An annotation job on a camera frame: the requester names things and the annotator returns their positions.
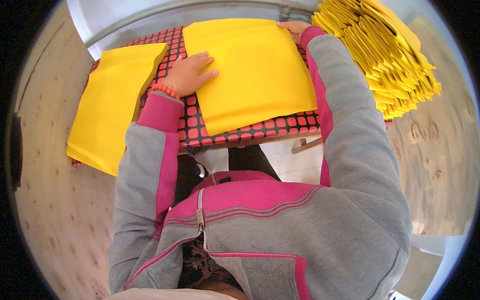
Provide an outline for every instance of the red and black patterned tablecloth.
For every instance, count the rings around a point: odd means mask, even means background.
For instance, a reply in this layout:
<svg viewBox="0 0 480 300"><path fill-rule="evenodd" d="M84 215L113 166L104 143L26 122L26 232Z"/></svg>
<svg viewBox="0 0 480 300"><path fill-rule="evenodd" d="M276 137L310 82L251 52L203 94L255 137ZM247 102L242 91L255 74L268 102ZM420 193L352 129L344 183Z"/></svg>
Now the red and black patterned tablecloth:
<svg viewBox="0 0 480 300"><path fill-rule="evenodd" d="M163 79L170 72L170 69L173 67L178 55L182 55L184 58L187 57L182 34L182 29L184 27L185 26L170 28L168 30L144 36L124 46L128 47L133 45L153 43L166 43L169 46L169 50L158 66L153 81L149 85L147 91L141 97L140 113L141 109L143 109L145 106L147 94L150 91L151 86L155 83L161 83L163 81ZM297 45L297 47L300 55L303 58L303 61L308 66L305 50L300 45ZM99 63L100 60L95 61L90 72L93 72L98 67ZM273 118L215 136L208 136L205 123L202 119L202 113L198 105L197 96L196 94L193 94L185 99L185 113L180 119L178 133L180 135L180 147L187 148L201 145L235 142L238 140L250 140L263 137L317 132L320 130L319 121L317 110L305 111L289 116ZM82 163L74 160L73 165L79 166L82 165Z"/></svg>

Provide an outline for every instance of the folded yellow fabric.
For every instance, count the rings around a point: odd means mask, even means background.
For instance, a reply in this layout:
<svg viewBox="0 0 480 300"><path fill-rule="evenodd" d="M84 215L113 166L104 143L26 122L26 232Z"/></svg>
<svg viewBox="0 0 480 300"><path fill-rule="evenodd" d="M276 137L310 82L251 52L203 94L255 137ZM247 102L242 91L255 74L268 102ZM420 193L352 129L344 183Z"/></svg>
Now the folded yellow fabric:
<svg viewBox="0 0 480 300"><path fill-rule="evenodd" d="M385 119L440 95L416 35L378 0L324 0L312 24L340 38L373 91Z"/></svg>
<svg viewBox="0 0 480 300"><path fill-rule="evenodd" d="M125 133L167 49L162 43L102 53L78 106L68 138L68 156L117 176Z"/></svg>
<svg viewBox="0 0 480 300"><path fill-rule="evenodd" d="M291 35L275 21L223 19L183 29L187 54L208 51L219 75L197 91L215 135L273 117L316 109L309 71Z"/></svg>

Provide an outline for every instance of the black pants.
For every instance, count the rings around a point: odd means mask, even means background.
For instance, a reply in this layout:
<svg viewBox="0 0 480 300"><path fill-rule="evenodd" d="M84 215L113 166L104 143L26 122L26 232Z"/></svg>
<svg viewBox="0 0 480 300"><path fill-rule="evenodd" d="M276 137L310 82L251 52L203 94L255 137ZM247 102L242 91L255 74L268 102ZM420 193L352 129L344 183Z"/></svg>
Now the black pants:
<svg viewBox="0 0 480 300"><path fill-rule="evenodd" d="M178 156L177 185L172 207L188 198L193 189L204 180L195 159L188 155ZM259 145L228 149L230 171L260 171L281 181Z"/></svg>

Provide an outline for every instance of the zipper pull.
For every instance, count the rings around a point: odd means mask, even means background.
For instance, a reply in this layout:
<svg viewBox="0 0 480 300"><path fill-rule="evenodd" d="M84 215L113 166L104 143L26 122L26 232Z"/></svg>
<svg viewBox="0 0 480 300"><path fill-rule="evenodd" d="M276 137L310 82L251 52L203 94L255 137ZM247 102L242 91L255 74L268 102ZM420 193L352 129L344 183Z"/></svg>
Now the zipper pull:
<svg viewBox="0 0 480 300"><path fill-rule="evenodd" d="M197 226L200 233L205 231L204 214L201 209L197 209Z"/></svg>

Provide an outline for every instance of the right hand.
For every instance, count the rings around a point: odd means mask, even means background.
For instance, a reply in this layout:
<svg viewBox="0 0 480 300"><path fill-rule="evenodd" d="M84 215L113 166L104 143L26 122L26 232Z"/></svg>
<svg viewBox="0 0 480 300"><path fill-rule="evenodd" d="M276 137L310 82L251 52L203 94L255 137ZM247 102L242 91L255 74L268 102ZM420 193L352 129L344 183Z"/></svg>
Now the right hand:
<svg viewBox="0 0 480 300"><path fill-rule="evenodd" d="M180 98L193 94L205 83L218 76L217 70L200 74L201 69L211 62L213 62L213 57L208 56L207 51L186 59L179 56L162 84L175 91Z"/></svg>
<svg viewBox="0 0 480 300"><path fill-rule="evenodd" d="M276 24L278 27L286 28L288 31L290 31L293 40L297 44L300 44L301 33L311 26L311 24L302 21L277 22Z"/></svg>

